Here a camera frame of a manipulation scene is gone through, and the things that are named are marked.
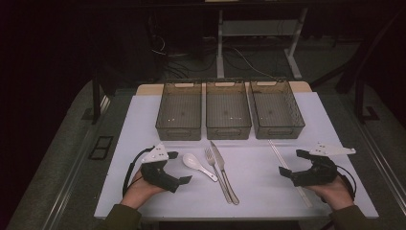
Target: hand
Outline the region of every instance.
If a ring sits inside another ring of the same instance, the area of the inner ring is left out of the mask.
[[[338,175],[331,183],[306,186],[305,188],[322,197],[334,211],[354,205],[346,184]]]
[[[133,209],[140,208],[152,196],[165,191],[144,181],[140,170],[135,173],[131,183],[120,203]]]

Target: white plastic spoon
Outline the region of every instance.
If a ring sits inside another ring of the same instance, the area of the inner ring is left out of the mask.
[[[199,162],[199,160],[190,153],[183,155],[183,163],[191,169],[202,171],[204,174],[208,175],[214,182],[218,180],[217,176],[206,170]]]

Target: metal knife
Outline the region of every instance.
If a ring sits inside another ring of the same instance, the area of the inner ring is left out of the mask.
[[[234,204],[239,204],[239,200],[238,200],[236,194],[234,193],[233,188],[231,187],[230,182],[228,180],[227,174],[226,174],[226,172],[224,170],[224,164],[225,164],[224,159],[221,156],[221,154],[218,151],[218,148],[215,146],[215,144],[212,141],[210,141],[210,144],[212,145],[212,150],[213,150],[213,153],[214,153],[215,161],[217,162],[217,165],[220,168],[221,173],[222,173],[222,175],[224,177],[224,182],[225,182],[227,190],[228,190],[228,192],[230,194],[230,198],[231,198],[231,200],[233,201]]]

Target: fork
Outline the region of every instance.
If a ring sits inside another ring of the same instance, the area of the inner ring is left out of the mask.
[[[212,151],[210,149],[205,149],[205,152],[206,152],[207,163],[209,163],[209,165],[211,165],[213,167],[215,175],[218,178],[218,183],[220,184],[221,190],[223,191],[223,194],[226,197],[227,202],[231,203],[230,195],[224,185],[223,180],[221,179],[220,175],[218,174],[217,169],[215,168],[215,159],[214,159]]]

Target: gray translucent bin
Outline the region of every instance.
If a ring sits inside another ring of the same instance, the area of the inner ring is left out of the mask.
[[[165,83],[155,126],[161,141],[200,140],[201,116],[201,80]]]
[[[251,80],[250,107],[257,139],[296,139],[305,121],[288,81]]]
[[[209,140],[248,139],[251,117],[243,80],[206,82],[206,127]]]

